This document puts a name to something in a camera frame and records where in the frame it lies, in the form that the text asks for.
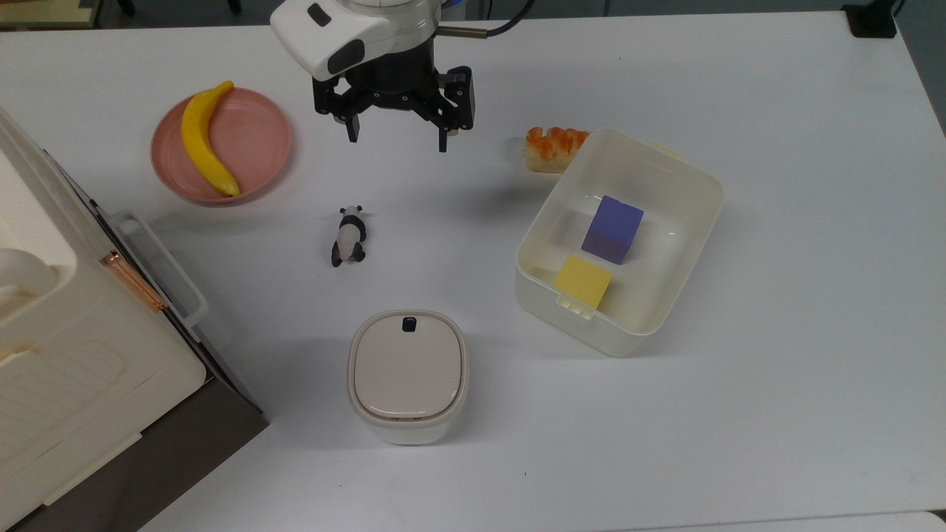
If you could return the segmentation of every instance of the block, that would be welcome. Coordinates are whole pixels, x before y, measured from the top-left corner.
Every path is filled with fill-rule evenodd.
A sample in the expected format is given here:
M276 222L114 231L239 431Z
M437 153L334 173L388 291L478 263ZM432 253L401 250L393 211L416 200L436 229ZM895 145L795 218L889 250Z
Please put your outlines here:
M611 282L611 273L587 260L569 255L552 285L565 295L597 309Z
M582 250L615 264L623 264L638 233L644 211L604 196L582 242Z

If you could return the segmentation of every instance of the purple cube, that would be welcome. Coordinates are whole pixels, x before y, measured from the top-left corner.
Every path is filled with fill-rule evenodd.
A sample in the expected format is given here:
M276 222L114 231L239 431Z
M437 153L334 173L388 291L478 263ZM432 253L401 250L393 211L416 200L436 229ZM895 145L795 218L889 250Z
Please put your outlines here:
M644 211L604 196L585 235L582 249L615 264L624 263L643 217Z

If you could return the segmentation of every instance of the white plastic container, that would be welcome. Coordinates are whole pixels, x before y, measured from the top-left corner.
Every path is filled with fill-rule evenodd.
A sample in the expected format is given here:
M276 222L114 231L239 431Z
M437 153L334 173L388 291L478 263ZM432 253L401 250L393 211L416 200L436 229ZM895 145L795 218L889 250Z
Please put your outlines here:
M0 530L51 505L204 383L171 322L109 266L114 250L0 109Z
M605 195L644 211L622 265L581 250ZM519 305L604 354L626 357L670 313L722 206L715 177L622 133L596 131L519 245ZM552 286L568 255L613 274L597 310Z
M431 443L447 433L466 399L469 370L457 324L428 310L378 314L355 334L348 398L381 439Z

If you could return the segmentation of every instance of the bread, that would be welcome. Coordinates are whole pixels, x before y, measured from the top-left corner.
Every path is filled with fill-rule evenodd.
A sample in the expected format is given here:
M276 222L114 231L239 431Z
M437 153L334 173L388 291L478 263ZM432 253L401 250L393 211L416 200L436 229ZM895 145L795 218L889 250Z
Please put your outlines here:
M532 128L526 134L522 156L530 170L563 173L587 136L588 132L577 130L549 128L546 134L542 134L542 128Z

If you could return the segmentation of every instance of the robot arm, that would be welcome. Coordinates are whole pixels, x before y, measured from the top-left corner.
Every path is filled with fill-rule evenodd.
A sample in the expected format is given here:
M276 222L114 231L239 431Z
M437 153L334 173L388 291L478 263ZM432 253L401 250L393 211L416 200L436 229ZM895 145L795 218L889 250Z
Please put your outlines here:
M498 35L525 16L534 0ZM433 64L439 0L286 0L270 19L276 37L312 77L315 110L333 115L358 140L360 113L372 106L414 111L447 138L473 128L475 101L469 67L445 74ZM485 38L485 30L454 35ZM348 81L344 94L335 88Z

